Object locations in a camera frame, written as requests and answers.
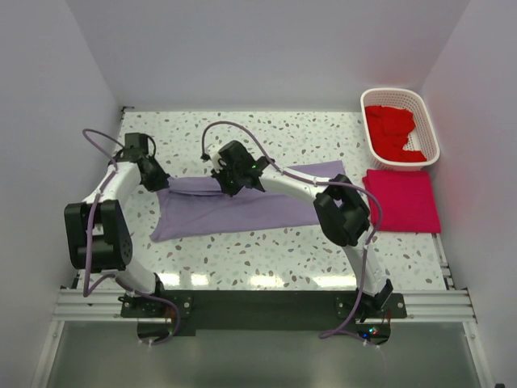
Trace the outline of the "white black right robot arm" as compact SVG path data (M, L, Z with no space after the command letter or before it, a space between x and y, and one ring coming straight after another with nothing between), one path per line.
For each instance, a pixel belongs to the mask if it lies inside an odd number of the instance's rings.
M364 315L383 310L393 285L370 245L369 208L360 190L345 175L328 178L275 167L265 156L253 158L239 141L210 150L202 153L202 159L212 163L212 177L224 194L235 196L248 188L283 194L312 205L322 233L344 249L354 271L360 294L357 310Z

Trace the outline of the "purple t shirt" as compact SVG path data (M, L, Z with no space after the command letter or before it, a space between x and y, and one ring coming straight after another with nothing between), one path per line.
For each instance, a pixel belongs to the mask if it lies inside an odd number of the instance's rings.
M150 239L238 233L296 226L315 226L311 203L274 192L244 188L236 196L221 192L211 177L170 178L158 192L160 217Z

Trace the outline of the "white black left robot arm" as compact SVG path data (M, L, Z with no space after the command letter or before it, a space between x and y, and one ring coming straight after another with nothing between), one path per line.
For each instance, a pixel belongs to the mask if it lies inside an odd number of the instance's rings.
M82 135L108 159L107 172L94 191L64 209L70 262L84 271L82 295L89 297L106 279L114 280L130 294L157 297L162 282L133 256L132 237L123 207L133 191L142 186L151 193L169 187L170 175L156 159L157 146L145 133L129 133L110 154L91 134L109 136L94 129Z

